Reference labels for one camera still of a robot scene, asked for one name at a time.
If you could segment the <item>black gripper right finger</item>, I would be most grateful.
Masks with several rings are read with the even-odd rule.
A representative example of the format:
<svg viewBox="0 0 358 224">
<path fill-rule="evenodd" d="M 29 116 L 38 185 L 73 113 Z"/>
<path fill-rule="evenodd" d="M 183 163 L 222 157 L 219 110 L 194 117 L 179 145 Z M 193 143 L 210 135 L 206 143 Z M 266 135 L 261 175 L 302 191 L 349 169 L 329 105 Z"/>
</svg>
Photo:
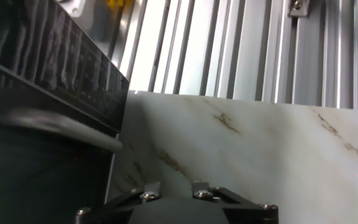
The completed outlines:
<svg viewBox="0 0 358 224">
<path fill-rule="evenodd" d="M 277 205 L 251 202 L 225 187 L 196 181 L 192 183 L 192 197 L 217 206 L 228 223 L 279 224 Z"/>
</svg>

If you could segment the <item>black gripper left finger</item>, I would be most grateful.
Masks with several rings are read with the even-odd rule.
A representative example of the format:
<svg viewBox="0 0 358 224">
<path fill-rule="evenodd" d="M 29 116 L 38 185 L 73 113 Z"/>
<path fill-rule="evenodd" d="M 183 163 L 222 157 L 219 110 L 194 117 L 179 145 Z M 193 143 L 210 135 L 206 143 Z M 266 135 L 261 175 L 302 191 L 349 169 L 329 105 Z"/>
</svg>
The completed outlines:
<svg viewBox="0 0 358 224">
<path fill-rule="evenodd" d="M 161 198 L 161 183 L 132 189 L 100 207 L 82 207 L 76 211 L 75 224 L 125 223 L 137 206 Z"/>
</svg>

